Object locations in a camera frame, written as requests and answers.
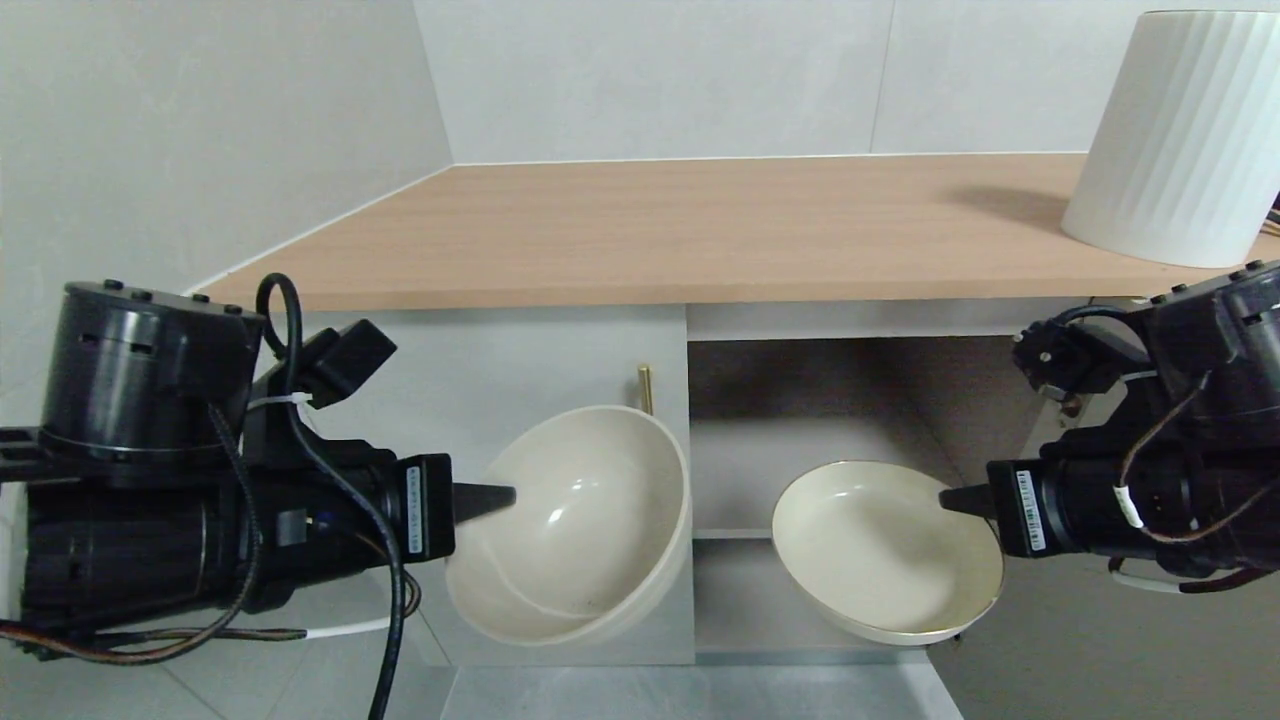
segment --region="cream bowl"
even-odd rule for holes
[[[946,488],[899,465],[824,465],[778,498],[773,544],[837,626],[887,644],[934,643],[982,618],[1005,574],[986,520],[938,505]]]
[[[654,610],[689,555],[689,465],[652,416],[572,410],[526,432],[481,480],[516,503],[457,528],[458,614],[517,646],[589,644]]]

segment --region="wooden countertop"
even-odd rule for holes
[[[1083,155],[457,167],[212,283],[307,310],[1151,295],[1222,270],[1057,229]],[[1254,255],[1280,258],[1261,236]]]

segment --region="white lampshade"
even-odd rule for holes
[[[1280,13],[1138,18],[1062,229],[1226,268],[1245,260],[1277,191]]]

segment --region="cabinet handle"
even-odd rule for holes
[[[653,415],[653,372],[649,365],[640,365],[636,372],[640,375],[640,410]]]

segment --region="barcode label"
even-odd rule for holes
[[[1036,505],[1036,491],[1032,488],[1029,470],[1018,471],[1018,495],[1023,497],[1023,518],[1027,520],[1027,537],[1032,541],[1032,551],[1044,550],[1044,528],[1039,524],[1039,506]]]
[[[408,551],[422,552],[422,470],[413,465],[404,473],[404,515],[408,518]]]

